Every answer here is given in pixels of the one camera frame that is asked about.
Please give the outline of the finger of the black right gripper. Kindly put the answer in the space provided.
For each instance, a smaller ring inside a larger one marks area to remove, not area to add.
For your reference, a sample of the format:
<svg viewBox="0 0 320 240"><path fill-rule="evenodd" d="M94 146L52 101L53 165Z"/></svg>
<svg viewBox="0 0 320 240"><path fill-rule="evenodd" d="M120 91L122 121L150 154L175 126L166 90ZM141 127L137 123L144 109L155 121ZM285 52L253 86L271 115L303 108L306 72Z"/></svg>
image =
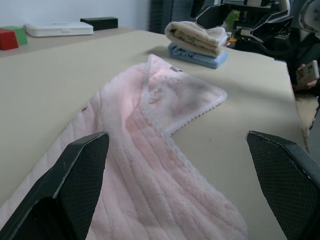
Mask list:
<svg viewBox="0 0 320 240"><path fill-rule="evenodd" d="M280 39L282 44L286 43L290 37L292 21L293 17L288 14L288 10L268 13L249 30L249 36L267 54L288 54L291 51L290 48L271 50L265 46L265 43L274 38Z"/></svg>
<svg viewBox="0 0 320 240"><path fill-rule="evenodd" d="M209 6L195 18L195 23L201 28L221 26L226 18L226 12L227 7L225 4Z"/></svg>

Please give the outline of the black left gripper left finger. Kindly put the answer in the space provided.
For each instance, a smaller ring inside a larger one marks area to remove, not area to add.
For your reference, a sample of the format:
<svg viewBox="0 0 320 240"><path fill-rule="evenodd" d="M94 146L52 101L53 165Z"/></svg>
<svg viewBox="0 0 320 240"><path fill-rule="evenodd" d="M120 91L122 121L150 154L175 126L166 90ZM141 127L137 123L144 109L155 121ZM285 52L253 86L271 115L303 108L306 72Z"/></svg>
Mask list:
<svg viewBox="0 0 320 240"><path fill-rule="evenodd" d="M85 240L109 148L105 131L70 143L0 230L0 240Z"/></svg>

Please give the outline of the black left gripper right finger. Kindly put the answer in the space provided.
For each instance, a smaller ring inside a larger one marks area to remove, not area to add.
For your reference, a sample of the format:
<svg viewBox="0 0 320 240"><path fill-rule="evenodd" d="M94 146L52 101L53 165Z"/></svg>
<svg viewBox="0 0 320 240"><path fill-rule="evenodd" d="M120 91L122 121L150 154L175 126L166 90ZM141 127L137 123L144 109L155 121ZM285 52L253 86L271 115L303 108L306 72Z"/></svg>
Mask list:
<svg viewBox="0 0 320 240"><path fill-rule="evenodd" d="M320 164L297 143L249 131L262 193L287 240L320 240Z"/></svg>

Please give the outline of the pink fluffy towel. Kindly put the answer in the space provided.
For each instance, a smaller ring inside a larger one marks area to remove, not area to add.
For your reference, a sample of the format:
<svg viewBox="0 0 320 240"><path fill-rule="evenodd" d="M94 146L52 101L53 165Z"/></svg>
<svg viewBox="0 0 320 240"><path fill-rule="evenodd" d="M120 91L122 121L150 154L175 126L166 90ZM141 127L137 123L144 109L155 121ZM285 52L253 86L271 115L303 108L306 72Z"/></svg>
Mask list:
<svg viewBox="0 0 320 240"><path fill-rule="evenodd" d="M171 137L226 97L151 54L108 82L69 123L0 206L0 228L68 145L106 131L109 146L87 240L248 240L238 209Z"/></svg>

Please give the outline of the beige folded towel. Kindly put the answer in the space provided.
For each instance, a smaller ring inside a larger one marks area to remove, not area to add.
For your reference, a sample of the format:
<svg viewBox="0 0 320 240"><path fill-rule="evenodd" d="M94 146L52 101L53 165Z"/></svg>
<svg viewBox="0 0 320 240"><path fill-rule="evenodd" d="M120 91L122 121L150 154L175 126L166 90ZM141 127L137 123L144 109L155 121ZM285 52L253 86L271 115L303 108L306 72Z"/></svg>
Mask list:
<svg viewBox="0 0 320 240"><path fill-rule="evenodd" d="M164 29L166 37L177 46L197 54L217 57L228 35L223 27L204 29L191 21L172 21Z"/></svg>

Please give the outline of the light blue folded towel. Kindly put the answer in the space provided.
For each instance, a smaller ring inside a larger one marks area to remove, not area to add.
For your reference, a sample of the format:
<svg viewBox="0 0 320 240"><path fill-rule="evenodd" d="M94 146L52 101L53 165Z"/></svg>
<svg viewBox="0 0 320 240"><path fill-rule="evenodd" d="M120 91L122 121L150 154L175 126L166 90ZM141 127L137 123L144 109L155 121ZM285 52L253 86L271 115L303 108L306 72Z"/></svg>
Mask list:
<svg viewBox="0 0 320 240"><path fill-rule="evenodd" d="M211 69L219 68L228 58L228 53L225 51L220 53L217 57L214 57L182 48L173 42L168 45L167 49L168 54L171 58L197 64Z"/></svg>

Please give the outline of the bystander hand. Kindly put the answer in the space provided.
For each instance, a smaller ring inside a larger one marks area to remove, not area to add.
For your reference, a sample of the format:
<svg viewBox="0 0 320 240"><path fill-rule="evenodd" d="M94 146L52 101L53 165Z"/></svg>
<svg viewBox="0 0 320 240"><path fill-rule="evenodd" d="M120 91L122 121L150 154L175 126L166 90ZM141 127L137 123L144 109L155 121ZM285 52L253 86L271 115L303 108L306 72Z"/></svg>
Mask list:
<svg viewBox="0 0 320 240"><path fill-rule="evenodd" d="M305 85L298 85L297 82L296 82L296 87L295 87L295 89L296 89L296 90L305 90L305 89L312 88L312 87L314 87L314 86L316 85L317 81L318 81L318 80L314 80L314 81L312 81L312 82L310 82L310 83L308 83L308 84L305 84Z"/></svg>

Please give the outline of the small green plant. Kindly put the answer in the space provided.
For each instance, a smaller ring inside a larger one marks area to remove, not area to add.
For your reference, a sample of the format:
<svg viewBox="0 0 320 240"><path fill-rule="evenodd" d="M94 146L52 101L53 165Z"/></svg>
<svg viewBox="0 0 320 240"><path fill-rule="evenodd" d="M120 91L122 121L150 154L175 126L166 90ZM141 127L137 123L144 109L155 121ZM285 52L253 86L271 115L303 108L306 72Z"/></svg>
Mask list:
<svg viewBox="0 0 320 240"><path fill-rule="evenodd" d="M231 32L233 29L233 25L236 21L239 20L240 11L238 10L231 10L230 13L227 15L225 22L225 29L227 32Z"/></svg>

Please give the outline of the dark slatted panel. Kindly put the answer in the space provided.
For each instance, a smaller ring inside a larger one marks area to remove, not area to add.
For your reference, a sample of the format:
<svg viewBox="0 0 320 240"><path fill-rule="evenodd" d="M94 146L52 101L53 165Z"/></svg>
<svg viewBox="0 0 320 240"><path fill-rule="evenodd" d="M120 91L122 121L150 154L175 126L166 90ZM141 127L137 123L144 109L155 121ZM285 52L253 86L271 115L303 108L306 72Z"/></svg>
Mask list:
<svg viewBox="0 0 320 240"><path fill-rule="evenodd" d="M164 34L165 28L172 19L174 0L150 0L148 30Z"/></svg>

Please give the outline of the smartphone with light case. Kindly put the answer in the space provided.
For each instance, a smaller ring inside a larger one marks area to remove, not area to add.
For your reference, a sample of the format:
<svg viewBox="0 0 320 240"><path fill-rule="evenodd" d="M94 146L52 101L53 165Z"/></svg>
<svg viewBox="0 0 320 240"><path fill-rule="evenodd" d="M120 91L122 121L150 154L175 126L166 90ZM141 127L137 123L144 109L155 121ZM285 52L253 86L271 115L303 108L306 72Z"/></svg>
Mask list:
<svg viewBox="0 0 320 240"><path fill-rule="evenodd" d="M296 71L298 85L307 85L320 78L318 62L313 60Z"/></svg>

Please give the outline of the black rectangular box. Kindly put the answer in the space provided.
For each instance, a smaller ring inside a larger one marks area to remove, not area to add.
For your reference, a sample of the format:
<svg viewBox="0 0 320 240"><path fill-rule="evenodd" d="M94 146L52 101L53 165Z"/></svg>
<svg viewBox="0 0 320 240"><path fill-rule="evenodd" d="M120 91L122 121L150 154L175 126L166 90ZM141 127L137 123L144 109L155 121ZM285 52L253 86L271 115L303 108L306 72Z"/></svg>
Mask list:
<svg viewBox="0 0 320 240"><path fill-rule="evenodd" d="M94 31L117 29L119 26L116 17L90 17L81 18L80 21L93 26Z"/></svg>

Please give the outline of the white flat box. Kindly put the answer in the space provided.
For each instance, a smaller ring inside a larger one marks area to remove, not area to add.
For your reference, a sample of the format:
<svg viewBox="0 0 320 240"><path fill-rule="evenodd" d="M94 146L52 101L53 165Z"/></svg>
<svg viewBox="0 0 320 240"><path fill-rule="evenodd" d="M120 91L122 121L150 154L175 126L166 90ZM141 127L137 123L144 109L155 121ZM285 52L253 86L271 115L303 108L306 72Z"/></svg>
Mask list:
<svg viewBox="0 0 320 240"><path fill-rule="evenodd" d="M25 31L32 37L93 35L94 27L85 22L27 23Z"/></svg>

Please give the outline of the green wooden block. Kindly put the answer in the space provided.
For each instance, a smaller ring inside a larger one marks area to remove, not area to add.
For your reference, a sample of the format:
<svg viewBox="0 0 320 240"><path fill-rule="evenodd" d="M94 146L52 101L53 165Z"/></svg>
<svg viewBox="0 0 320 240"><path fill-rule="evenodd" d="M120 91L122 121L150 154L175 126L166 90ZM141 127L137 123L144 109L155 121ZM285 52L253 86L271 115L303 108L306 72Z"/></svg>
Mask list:
<svg viewBox="0 0 320 240"><path fill-rule="evenodd" d="M0 29L14 31L19 46L27 45L27 34L23 26L1 26Z"/></svg>

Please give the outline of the red wooden block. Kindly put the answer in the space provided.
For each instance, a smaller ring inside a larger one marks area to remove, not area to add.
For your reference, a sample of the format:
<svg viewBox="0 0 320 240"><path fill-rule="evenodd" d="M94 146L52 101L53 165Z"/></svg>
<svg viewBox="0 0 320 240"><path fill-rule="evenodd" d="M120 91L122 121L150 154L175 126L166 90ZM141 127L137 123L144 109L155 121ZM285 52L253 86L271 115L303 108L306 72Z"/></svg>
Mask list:
<svg viewBox="0 0 320 240"><path fill-rule="evenodd" d="M0 50L7 51L19 47L16 34L13 30L0 28Z"/></svg>

